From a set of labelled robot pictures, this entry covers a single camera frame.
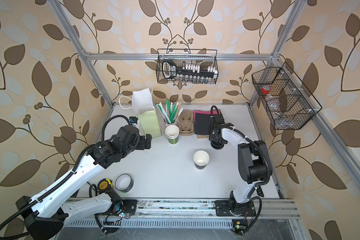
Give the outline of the white black paper coffee cup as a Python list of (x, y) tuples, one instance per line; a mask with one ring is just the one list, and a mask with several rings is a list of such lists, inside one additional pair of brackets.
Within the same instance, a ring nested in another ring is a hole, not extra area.
[(209, 163), (210, 156), (206, 151), (200, 150), (195, 152), (193, 159), (194, 159), (195, 167), (198, 170), (203, 170), (206, 167), (206, 165)]

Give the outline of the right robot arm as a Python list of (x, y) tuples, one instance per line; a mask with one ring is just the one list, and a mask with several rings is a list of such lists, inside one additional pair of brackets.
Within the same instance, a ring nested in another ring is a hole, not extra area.
[(255, 200), (254, 192), (270, 181), (272, 166), (266, 153), (267, 146), (263, 141), (251, 140), (233, 124), (225, 123), (223, 115), (218, 113), (211, 114), (209, 140), (216, 150), (226, 144), (237, 150), (238, 170), (244, 183), (231, 191), (228, 206), (231, 215), (241, 216)]

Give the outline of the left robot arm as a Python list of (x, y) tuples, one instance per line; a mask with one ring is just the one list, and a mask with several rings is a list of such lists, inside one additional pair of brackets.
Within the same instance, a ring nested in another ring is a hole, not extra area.
[(21, 216), (27, 231), (8, 236), (9, 240), (26, 236), (35, 240), (49, 240), (71, 222), (90, 215), (121, 210), (122, 199), (112, 188), (73, 204), (67, 203), (67, 200), (90, 179), (113, 163), (120, 162), (134, 150), (150, 149), (151, 142), (150, 134), (141, 136), (138, 128), (126, 125), (110, 139), (87, 146), (73, 168), (52, 185), (32, 197), (20, 198), (17, 201), (18, 211), (0, 224), (0, 231)]

